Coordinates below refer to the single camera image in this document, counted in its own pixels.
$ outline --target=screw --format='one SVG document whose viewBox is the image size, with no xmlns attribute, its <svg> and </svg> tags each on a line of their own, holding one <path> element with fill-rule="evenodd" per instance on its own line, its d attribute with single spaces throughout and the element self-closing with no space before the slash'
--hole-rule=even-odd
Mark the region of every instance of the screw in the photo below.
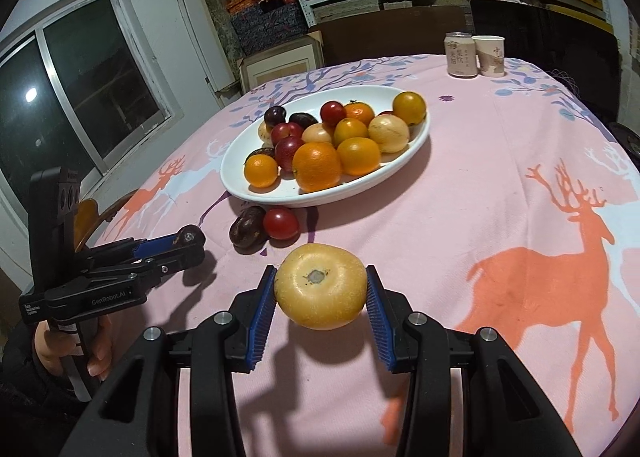
<svg viewBox="0 0 640 457">
<path fill-rule="evenodd" d="M 220 311 L 219 313 L 216 313 L 216 315 L 213 317 L 213 321 L 218 325 L 226 325 L 229 322 L 231 322 L 233 318 L 234 316 L 228 311 Z"/>
<path fill-rule="evenodd" d="M 482 327 L 480 329 L 480 338 L 486 342 L 492 342 L 498 339 L 498 333 L 491 327 Z"/>
<path fill-rule="evenodd" d="M 157 340 L 158 338 L 160 338 L 161 334 L 162 331 L 159 327 L 149 327 L 148 329 L 145 329 L 145 332 L 142 336 L 145 340 L 152 342 L 153 340 Z"/>
<path fill-rule="evenodd" d="M 424 325 L 427 323 L 427 315 L 423 312 L 412 312 L 409 315 L 409 323 L 414 325 Z"/>
</svg>

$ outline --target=paper cup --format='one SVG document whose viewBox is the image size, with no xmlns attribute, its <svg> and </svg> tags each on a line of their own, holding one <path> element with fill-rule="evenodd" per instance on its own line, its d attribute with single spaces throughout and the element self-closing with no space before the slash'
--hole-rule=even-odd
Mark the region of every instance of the paper cup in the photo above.
<svg viewBox="0 0 640 457">
<path fill-rule="evenodd" d="M 504 76 L 504 37 L 480 34 L 473 40 L 480 61 L 480 74 L 492 78 Z"/>
</svg>

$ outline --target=human hand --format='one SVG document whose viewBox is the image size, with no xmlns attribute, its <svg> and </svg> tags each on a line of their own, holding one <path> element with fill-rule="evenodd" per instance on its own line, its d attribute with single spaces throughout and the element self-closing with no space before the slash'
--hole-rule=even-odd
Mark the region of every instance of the human hand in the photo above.
<svg viewBox="0 0 640 457">
<path fill-rule="evenodd" d="M 91 356 L 87 370 L 91 376 L 107 378 L 111 370 L 111 319 L 108 315 L 98 318 L 98 332 L 91 343 Z M 53 376 L 62 376 L 64 369 L 60 358 L 70 355 L 76 348 L 71 334 L 52 331 L 46 321 L 40 322 L 34 338 L 36 354 L 42 366 Z"/>
</svg>

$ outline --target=pink tablecloth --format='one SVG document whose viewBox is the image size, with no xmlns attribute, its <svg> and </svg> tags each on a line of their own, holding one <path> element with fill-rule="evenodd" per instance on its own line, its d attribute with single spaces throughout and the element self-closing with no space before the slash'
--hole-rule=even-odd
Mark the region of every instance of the pink tablecloth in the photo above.
<svg viewBox="0 0 640 457">
<path fill-rule="evenodd" d="M 640 396 L 640 177 L 567 89 L 531 64 L 506 63 L 505 78 L 462 80 L 447 76 L 442 56 L 363 60 L 269 82 L 220 111 L 102 238 L 185 224 L 207 236 L 203 266 L 126 312 L 120 349 L 144 326 L 192 328 L 226 309 L 295 246 L 333 244 L 375 264 L 386 287 L 444 326 L 495 326 L 583 455 L 599 455 Z M 220 182 L 225 148 L 270 105 L 350 84 L 422 94 L 430 141 L 372 190 L 297 210 L 306 231 L 293 246 L 238 254 L 228 229 L 248 203 Z M 249 455 L 393 455 L 380 418 L 402 378 L 376 362 L 364 315 L 315 332 L 276 310 L 264 360 L 234 376 Z"/>
</svg>

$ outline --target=orange deer print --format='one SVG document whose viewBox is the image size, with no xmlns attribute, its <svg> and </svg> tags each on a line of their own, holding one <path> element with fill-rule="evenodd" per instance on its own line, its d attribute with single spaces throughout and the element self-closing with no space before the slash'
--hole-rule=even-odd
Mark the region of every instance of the orange deer print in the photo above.
<svg viewBox="0 0 640 457">
<path fill-rule="evenodd" d="M 614 238 L 593 210 L 603 207 L 606 201 L 598 200 L 596 191 L 585 189 L 580 180 L 577 180 L 576 191 L 562 160 L 556 166 L 562 201 L 556 198 L 539 170 L 540 165 L 529 168 L 525 177 L 544 186 L 551 202 L 570 214 L 567 220 L 578 223 L 583 252 L 549 257 L 526 247 L 514 247 L 475 263 L 466 277 L 471 280 L 479 275 L 474 285 L 473 305 L 456 329 L 476 332 L 481 326 L 490 325 L 516 349 L 528 327 L 555 327 L 579 321 L 578 348 L 571 368 L 569 402 L 564 417 L 567 427 L 573 431 L 578 379 L 592 339 L 604 355 L 611 377 L 609 411 L 613 420 L 618 417 L 615 352 L 602 323 L 609 288 L 609 264 L 602 240 L 613 244 Z"/>
<path fill-rule="evenodd" d="M 165 168 L 161 166 L 158 169 L 158 182 L 151 188 L 150 190 L 146 190 L 145 188 L 141 188 L 137 192 L 133 194 L 133 197 L 127 201 L 127 203 L 123 206 L 126 210 L 126 213 L 113 225 L 111 231 L 115 230 L 118 224 L 122 224 L 116 236 L 120 234 L 127 223 L 131 220 L 133 215 L 142 210 L 146 204 L 148 204 L 151 199 L 156 196 L 156 193 L 160 192 L 169 180 L 175 176 L 176 174 L 180 174 L 182 171 L 182 167 L 184 166 L 184 156 L 178 158 L 176 160 L 170 161 L 168 166 Z"/>
</svg>

